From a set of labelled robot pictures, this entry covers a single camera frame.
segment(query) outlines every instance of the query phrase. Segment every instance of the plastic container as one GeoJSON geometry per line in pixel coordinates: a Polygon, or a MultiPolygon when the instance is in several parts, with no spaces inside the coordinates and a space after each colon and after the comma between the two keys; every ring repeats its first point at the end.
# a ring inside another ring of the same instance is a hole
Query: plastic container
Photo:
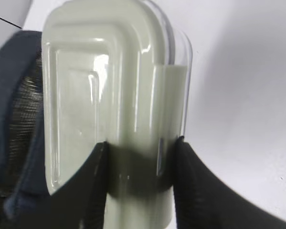
{"type": "Polygon", "coordinates": [[[50,193],[107,141],[104,228],[165,228],[172,213],[170,149],[186,119],[186,36],[151,1],[74,0],[48,17],[42,58],[50,193]]]}

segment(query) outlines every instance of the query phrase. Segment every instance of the white background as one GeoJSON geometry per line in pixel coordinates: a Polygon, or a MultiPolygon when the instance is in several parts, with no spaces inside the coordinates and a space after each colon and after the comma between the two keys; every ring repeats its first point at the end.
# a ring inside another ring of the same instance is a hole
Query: white background
{"type": "MultiPolygon", "coordinates": [[[[35,0],[42,30],[64,0],[35,0]]],[[[286,0],[156,0],[192,43],[186,140],[227,185],[286,220],[286,0]]]]}
{"type": "MultiPolygon", "coordinates": [[[[23,26],[32,0],[0,0],[0,18],[19,27],[23,26]]],[[[14,25],[0,19],[0,47],[16,31],[20,30],[14,25]]]]}

